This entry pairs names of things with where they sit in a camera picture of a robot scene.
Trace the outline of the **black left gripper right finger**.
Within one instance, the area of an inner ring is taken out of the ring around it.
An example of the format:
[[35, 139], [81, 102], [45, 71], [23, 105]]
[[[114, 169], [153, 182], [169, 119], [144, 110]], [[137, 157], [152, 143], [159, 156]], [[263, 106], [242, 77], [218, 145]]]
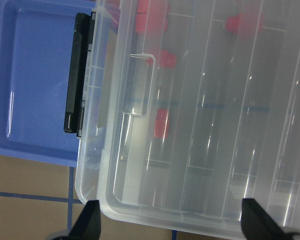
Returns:
[[241, 231], [246, 240], [298, 240], [299, 233], [285, 232], [254, 198], [241, 202]]

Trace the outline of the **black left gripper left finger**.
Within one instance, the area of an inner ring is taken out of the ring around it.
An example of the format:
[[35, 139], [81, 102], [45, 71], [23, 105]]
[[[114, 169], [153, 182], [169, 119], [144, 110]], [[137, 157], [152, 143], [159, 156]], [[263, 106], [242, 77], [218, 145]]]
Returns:
[[98, 200], [89, 200], [73, 228], [69, 240], [98, 240], [101, 236], [101, 211]]

